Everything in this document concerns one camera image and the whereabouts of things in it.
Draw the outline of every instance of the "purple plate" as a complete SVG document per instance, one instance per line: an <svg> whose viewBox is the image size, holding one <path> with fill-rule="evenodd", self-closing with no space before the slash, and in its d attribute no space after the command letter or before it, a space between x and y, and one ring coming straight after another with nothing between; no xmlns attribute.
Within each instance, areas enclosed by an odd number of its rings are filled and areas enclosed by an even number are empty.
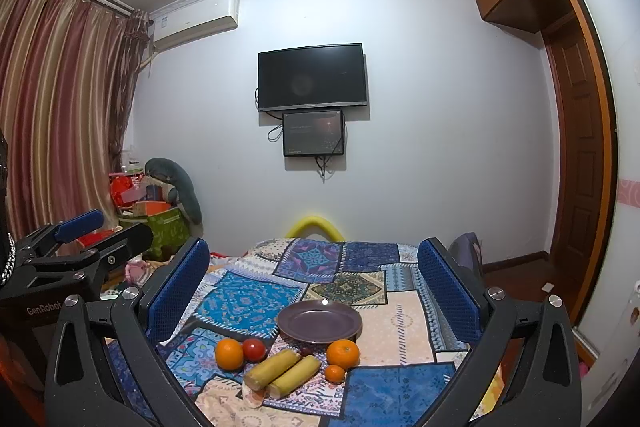
<svg viewBox="0 0 640 427"><path fill-rule="evenodd" d="M362 318L356 310L327 299L287 306L278 314L276 322L282 333L312 344L348 339L362 330Z"/></svg>

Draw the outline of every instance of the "pink decorative strip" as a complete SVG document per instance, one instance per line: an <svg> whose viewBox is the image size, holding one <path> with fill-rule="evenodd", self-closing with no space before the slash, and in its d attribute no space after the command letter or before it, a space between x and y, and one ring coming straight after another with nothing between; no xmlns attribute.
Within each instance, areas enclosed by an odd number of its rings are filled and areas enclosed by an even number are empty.
<svg viewBox="0 0 640 427"><path fill-rule="evenodd" d="M618 180L618 201L640 208L640 182Z"/></svg>

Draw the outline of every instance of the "orange fruit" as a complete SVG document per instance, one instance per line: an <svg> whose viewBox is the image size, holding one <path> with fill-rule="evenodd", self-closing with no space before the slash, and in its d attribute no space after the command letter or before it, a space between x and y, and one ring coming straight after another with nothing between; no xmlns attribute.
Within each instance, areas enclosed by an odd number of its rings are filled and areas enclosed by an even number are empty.
<svg viewBox="0 0 640 427"><path fill-rule="evenodd" d="M339 365L343 369L348 369L358 365L360 361L360 350L355 342L335 341L326 348L326 361L330 364Z"/></svg>
<svg viewBox="0 0 640 427"><path fill-rule="evenodd" d="M235 371L244 363L242 344L233 339L222 339L216 346L216 363L224 371Z"/></svg>
<svg viewBox="0 0 640 427"><path fill-rule="evenodd" d="M327 365L324 371L324 377L326 381L331 383L341 383L344 382L344 369L339 365Z"/></svg>

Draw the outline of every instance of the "green bag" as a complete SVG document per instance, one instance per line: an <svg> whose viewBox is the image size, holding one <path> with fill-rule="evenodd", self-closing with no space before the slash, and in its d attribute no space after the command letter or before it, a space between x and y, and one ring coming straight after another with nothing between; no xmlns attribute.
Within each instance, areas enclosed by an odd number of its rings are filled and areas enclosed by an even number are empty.
<svg viewBox="0 0 640 427"><path fill-rule="evenodd" d="M123 229L145 223L154 233L154 241L145 258L167 261L189 238L189 227L177 206L153 216L120 216Z"/></svg>

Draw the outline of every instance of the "wooden floor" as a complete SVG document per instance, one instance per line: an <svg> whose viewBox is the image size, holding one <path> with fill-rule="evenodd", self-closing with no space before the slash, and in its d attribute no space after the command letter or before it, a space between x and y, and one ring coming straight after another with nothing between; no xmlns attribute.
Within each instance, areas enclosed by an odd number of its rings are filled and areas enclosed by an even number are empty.
<svg viewBox="0 0 640 427"><path fill-rule="evenodd" d="M546 282L555 285L550 293L542 291L542 286ZM545 259L486 273L484 284L487 287L498 286L511 298L522 301L542 302L548 295L558 295L568 310L574 305L579 289L573 283L563 280L555 267ZM507 347L502 359L502 376L505 381L511 374L521 345L522 340L514 340Z"/></svg>

